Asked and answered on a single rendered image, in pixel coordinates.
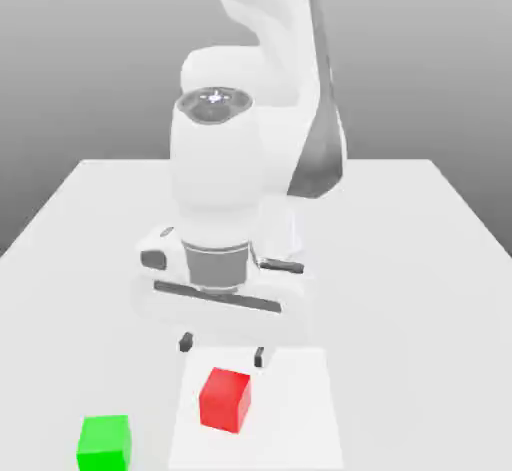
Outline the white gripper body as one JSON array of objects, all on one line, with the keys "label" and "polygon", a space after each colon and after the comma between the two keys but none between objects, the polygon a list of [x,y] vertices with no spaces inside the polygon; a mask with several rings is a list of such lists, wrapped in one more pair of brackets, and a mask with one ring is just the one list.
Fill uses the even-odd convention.
[{"label": "white gripper body", "polygon": [[231,297],[210,297],[173,288],[150,276],[130,282],[137,314],[190,332],[206,346],[307,346],[311,343],[311,298],[302,275],[262,271]]}]

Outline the small red cube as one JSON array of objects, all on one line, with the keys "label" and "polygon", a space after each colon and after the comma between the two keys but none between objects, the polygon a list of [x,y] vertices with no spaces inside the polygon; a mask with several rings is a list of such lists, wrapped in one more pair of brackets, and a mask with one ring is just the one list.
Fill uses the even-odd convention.
[{"label": "small red cube", "polygon": [[199,418],[203,426],[238,434],[251,404],[248,374],[214,367],[199,394]]}]

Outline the small green cube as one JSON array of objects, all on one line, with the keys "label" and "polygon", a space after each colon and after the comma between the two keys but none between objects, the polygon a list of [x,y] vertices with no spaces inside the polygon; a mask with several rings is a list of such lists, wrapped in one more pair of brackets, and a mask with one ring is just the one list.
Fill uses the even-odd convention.
[{"label": "small green cube", "polygon": [[76,449],[79,471],[129,471],[132,434],[127,415],[86,416]]}]

